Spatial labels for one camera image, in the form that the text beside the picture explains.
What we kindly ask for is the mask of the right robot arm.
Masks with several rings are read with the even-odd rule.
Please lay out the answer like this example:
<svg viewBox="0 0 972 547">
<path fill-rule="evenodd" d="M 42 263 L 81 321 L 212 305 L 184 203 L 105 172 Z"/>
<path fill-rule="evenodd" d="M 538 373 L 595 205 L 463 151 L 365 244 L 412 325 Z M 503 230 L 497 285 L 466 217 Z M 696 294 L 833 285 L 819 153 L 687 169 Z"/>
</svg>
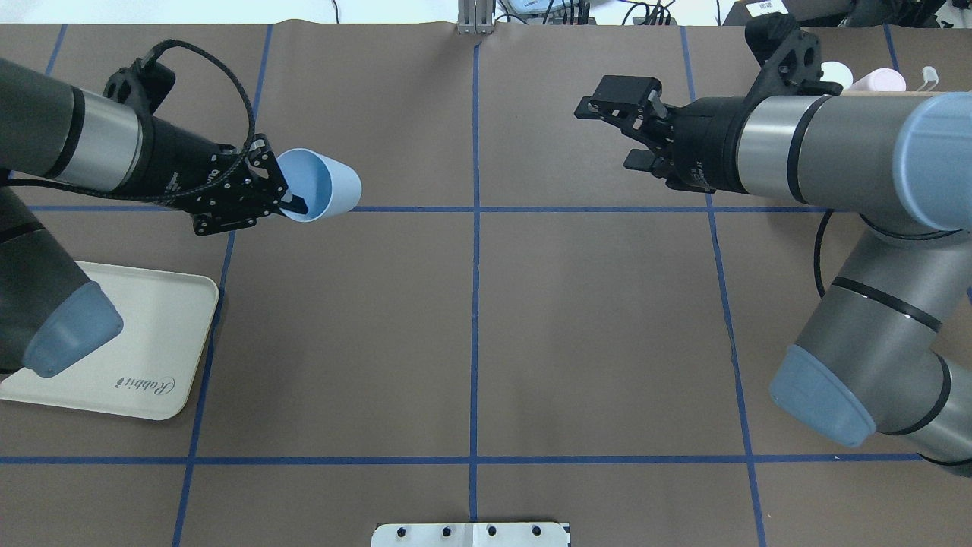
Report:
<svg viewBox="0 0 972 547">
<path fill-rule="evenodd" d="M 775 404 L 847 447 L 875 433 L 970 475 L 970 372 L 933 351 L 970 288 L 970 94 L 754 84 L 683 106 L 608 75 L 574 115 L 641 143 L 624 166 L 678 191 L 732 191 L 860 216 L 860 241 L 787 349 Z"/>
</svg>

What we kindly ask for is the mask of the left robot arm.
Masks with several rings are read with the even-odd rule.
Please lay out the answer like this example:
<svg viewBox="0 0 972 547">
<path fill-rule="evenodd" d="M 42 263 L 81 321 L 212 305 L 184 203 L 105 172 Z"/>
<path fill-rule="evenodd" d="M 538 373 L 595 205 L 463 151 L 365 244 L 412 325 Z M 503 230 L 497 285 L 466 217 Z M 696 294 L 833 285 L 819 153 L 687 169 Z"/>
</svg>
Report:
<svg viewBox="0 0 972 547">
<path fill-rule="evenodd" d="M 267 216 L 308 220 L 314 186 L 289 175 L 256 129 L 238 77 L 211 53 L 239 94 L 243 145 L 222 144 L 157 115 L 175 86 L 166 41 L 121 67 L 101 93 L 2 60 L 2 373 L 51 378 L 107 346 L 125 320 L 60 242 L 47 213 L 179 211 L 203 238 Z"/>
</svg>

